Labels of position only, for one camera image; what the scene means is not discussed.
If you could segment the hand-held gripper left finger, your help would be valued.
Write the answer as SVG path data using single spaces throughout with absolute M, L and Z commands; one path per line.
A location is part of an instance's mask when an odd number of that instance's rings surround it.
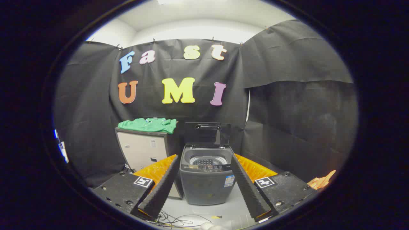
M 154 221 L 170 194 L 179 164 L 180 156 L 174 154 L 133 174 L 119 172 L 93 193 L 119 211 Z

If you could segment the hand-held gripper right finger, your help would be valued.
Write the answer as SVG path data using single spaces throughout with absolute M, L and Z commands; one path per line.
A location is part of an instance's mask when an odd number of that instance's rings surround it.
M 255 221 L 287 213 L 317 194 L 293 173 L 276 173 L 237 154 L 232 156 L 231 169 Z

